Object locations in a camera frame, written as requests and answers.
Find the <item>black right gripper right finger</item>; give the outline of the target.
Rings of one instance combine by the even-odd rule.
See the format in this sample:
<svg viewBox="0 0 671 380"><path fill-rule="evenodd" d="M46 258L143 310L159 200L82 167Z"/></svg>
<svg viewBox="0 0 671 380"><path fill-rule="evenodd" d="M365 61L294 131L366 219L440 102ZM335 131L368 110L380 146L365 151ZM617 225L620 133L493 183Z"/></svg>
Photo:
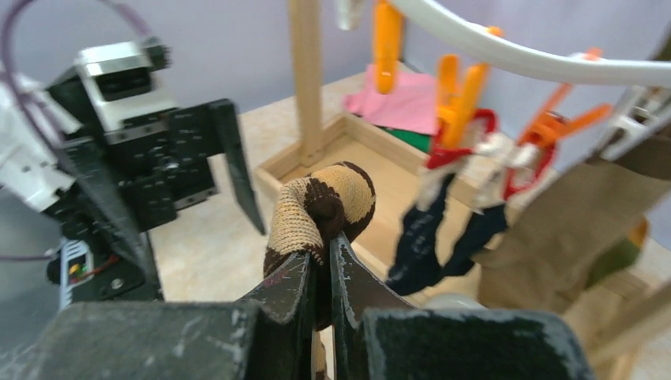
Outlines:
<svg viewBox="0 0 671 380"><path fill-rule="evenodd" d="M553 313L416 308L330 244L338 379L592 379L572 330Z"/></svg>

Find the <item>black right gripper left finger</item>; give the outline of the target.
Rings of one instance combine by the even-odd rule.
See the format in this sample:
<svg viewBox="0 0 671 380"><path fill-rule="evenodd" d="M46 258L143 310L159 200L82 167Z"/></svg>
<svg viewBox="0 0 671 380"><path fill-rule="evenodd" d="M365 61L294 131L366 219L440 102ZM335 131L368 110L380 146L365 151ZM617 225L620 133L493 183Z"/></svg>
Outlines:
<svg viewBox="0 0 671 380"><path fill-rule="evenodd" d="M79 302L19 379L311 379L315 268L285 264L235 302Z"/></svg>

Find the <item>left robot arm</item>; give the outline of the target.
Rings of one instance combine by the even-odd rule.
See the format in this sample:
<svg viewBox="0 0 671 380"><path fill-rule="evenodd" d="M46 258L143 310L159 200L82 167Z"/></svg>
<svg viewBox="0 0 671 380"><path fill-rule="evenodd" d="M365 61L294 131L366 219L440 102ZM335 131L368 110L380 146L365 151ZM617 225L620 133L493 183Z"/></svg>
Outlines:
<svg viewBox="0 0 671 380"><path fill-rule="evenodd" d="M157 282L142 234L217 192L211 157L226 160L235 199L264 224L232 101L177 104L155 70L69 70L42 88L1 76L1 185L57 220L62 236L125 260Z"/></svg>

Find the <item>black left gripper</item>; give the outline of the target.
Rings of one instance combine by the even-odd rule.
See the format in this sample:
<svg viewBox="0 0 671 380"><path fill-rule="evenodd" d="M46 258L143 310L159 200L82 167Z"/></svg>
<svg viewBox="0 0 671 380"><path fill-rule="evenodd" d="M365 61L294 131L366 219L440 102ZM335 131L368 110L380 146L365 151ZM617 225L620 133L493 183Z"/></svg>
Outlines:
<svg viewBox="0 0 671 380"><path fill-rule="evenodd" d="M232 101L128 116L110 132L89 102L64 106L83 128L68 133L56 149L59 164L76 180L112 250L149 283L157 282L157 267L140 232L175 220L178 211L216 193L208 159L220 154L221 145L238 205L266 234Z"/></svg>

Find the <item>brown argyle sock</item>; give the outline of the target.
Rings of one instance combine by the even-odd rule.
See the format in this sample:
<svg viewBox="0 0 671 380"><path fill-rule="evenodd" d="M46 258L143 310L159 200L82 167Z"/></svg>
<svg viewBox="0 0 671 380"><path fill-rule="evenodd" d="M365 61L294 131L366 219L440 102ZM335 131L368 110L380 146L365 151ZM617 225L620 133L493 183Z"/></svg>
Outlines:
<svg viewBox="0 0 671 380"><path fill-rule="evenodd" d="M260 284L265 313L255 335L255 379L325 378L317 334L333 332L330 244L359 236L375 206L370 177L348 161L280 188Z"/></svg>

